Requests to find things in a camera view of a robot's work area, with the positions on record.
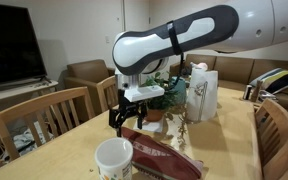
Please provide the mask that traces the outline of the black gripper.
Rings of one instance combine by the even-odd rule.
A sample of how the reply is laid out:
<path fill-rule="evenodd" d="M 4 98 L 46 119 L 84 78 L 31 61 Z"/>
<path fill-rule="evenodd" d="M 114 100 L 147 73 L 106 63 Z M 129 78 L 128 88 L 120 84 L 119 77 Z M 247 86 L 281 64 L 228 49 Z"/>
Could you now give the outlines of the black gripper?
<path fill-rule="evenodd" d="M 118 90 L 118 108 L 109 110 L 109 125 L 116 129 L 117 137 L 122 137 L 122 125 L 129 117 L 137 116 L 137 128 L 142 129 L 147 115 L 144 101 L 130 102 L 124 97 L 124 90 Z"/>

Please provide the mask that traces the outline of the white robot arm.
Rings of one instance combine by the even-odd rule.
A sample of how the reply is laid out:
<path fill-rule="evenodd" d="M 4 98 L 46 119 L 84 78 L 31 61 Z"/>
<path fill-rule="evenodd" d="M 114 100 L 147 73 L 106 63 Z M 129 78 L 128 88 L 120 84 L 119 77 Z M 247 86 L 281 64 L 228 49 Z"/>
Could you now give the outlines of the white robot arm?
<path fill-rule="evenodd" d="M 129 117 L 142 125 L 145 101 L 166 90 L 142 87 L 138 77 L 160 70 L 170 56 L 194 49 L 236 53 L 287 41 L 288 0 L 227 0 L 150 30 L 122 32 L 112 49 L 119 107 L 109 112 L 109 125 L 117 135 Z"/>

